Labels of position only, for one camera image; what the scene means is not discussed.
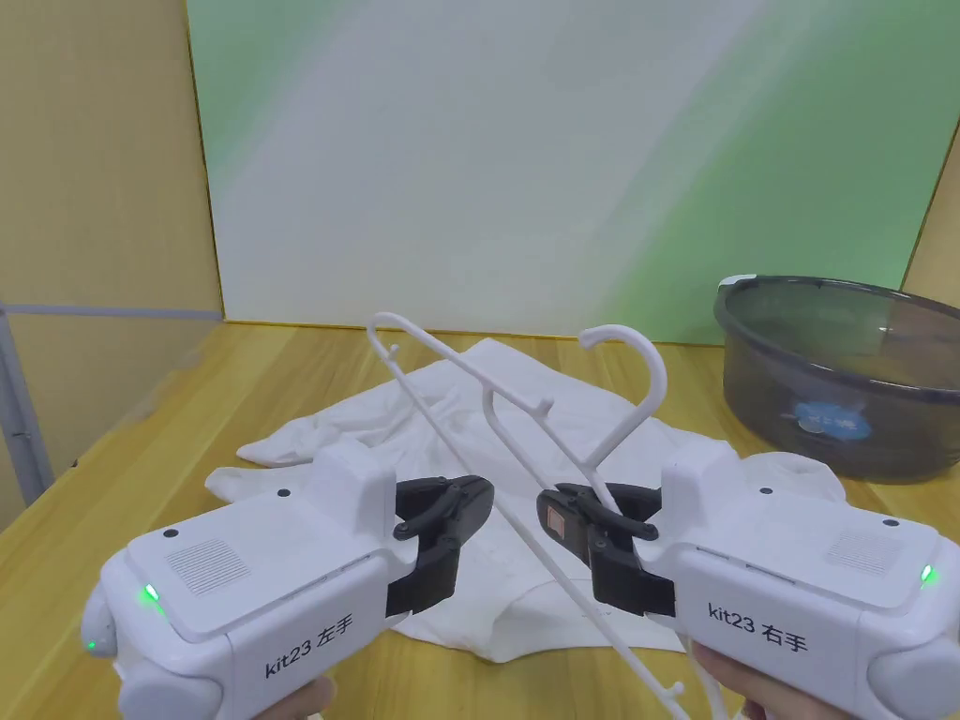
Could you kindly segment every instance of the wooden table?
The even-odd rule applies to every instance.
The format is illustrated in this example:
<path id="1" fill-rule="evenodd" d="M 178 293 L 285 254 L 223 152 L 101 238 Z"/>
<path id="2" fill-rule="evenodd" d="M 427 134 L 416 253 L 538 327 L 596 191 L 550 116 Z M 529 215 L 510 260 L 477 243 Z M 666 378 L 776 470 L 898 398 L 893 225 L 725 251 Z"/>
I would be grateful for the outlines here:
<path id="1" fill-rule="evenodd" d="M 475 337 L 443 336 L 458 350 Z M 624 346 L 504 338 L 557 370 L 639 401 L 646 372 Z M 402 367 L 435 358 L 398 340 Z M 741 454 L 769 449 L 735 420 L 721 394 L 719 348 L 660 348 L 670 377 L 665 422 L 725 438 Z M 174 373 L 146 411 L 98 442 L 0 536 L 0 717 L 116 717 L 119 683 L 89 657 L 79 624 L 101 564 L 146 531 L 216 508 L 204 488 L 234 452 L 287 420 L 390 379 L 356 330 L 228 324 L 194 367 Z M 930 523 L 960 540 L 958 471 L 917 486 L 846 482 L 851 503 Z M 706 702 L 685 659 L 639 651 L 664 684 L 682 680 L 692 717 Z M 663 717 L 612 650 L 541 653 L 494 665 L 387 633 L 331 673 L 327 720 L 617 720 Z M 731 709 L 736 699 L 729 698 Z"/>

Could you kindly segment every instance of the finger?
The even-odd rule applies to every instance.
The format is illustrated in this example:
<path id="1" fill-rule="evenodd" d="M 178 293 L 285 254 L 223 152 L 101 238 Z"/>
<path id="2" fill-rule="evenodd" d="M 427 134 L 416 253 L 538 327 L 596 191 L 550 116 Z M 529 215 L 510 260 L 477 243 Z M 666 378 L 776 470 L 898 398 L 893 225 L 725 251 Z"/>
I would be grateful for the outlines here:
<path id="1" fill-rule="evenodd" d="M 816 698 L 694 643 L 693 655 L 718 683 L 754 701 L 778 718 L 843 718 Z"/>
<path id="2" fill-rule="evenodd" d="M 255 720 L 291 720 L 307 717 L 329 707 L 337 694 L 337 685 L 329 678 L 318 678 L 297 692 L 264 710 Z"/>
<path id="3" fill-rule="evenodd" d="M 753 700 L 748 700 L 743 704 L 743 709 L 740 710 L 740 714 L 747 718 L 747 720 L 767 720 L 767 713 Z"/>

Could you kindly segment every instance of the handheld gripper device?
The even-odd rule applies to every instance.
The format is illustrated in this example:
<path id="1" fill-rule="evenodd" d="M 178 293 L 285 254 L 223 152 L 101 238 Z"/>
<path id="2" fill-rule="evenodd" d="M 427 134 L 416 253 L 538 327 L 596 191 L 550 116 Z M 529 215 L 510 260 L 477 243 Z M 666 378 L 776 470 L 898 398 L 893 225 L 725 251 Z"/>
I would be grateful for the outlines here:
<path id="1" fill-rule="evenodd" d="M 345 444 L 312 472 L 304 491 L 156 530 L 107 561 L 81 632 L 113 659 L 126 720 L 250 720 L 453 594 L 490 482 L 397 483 Z"/>

